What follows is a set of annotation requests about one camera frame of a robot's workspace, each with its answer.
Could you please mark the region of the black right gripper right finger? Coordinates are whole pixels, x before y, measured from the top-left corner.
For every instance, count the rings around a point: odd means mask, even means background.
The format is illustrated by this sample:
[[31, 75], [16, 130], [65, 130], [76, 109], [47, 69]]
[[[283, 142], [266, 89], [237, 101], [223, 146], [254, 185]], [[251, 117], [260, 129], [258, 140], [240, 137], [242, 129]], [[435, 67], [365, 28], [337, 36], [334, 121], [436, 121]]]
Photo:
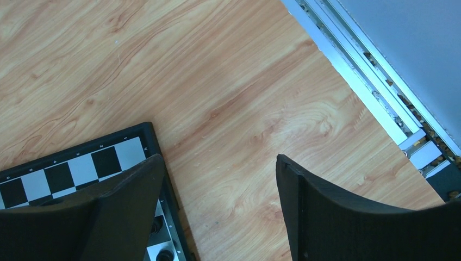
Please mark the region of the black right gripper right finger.
[[391, 206], [283, 154], [276, 182], [293, 260], [460, 260], [460, 201], [422, 210]]

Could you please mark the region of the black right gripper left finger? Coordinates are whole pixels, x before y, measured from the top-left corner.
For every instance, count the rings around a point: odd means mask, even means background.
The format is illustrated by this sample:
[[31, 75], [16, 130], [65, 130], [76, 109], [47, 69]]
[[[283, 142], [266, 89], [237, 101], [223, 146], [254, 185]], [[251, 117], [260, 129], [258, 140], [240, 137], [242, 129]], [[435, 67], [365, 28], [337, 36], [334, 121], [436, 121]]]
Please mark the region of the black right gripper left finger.
[[1, 211], [1, 260], [143, 260], [166, 168], [155, 154], [39, 206]]

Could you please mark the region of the black and white chessboard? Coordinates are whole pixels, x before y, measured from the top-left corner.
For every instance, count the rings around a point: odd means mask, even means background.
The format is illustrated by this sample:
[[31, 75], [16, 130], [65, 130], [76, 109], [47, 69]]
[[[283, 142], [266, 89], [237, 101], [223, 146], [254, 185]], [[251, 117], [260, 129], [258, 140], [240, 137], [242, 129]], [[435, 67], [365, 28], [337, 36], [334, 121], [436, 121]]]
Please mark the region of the black and white chessboard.
[[[120, 130], [49, 156], [1, 171], [1, 209], [39, 206], [114, 177], [146, 158], [161, 154], [151, 122]], [[178, 216], [179, 205], [166, 173], [155, 215], [163, 227], [150, 234], [145, 260], [170, 250], [174, 260], [195, 260]]]

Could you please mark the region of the black chess piece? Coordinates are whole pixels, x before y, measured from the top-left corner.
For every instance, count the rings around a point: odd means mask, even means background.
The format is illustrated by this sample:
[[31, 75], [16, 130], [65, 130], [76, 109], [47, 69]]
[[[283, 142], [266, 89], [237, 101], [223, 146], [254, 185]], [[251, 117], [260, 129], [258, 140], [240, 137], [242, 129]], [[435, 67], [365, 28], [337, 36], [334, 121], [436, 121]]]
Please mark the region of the black chess piece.
[[174, 261], [174, 254], [167, 249], [163, 249], [159, 251], [159, 253], [156, 256], [156, 261]]
[[152, 223], [151, 233], [158, 234], [163, 227], [164, 219], [162, 215], [156, 216]]

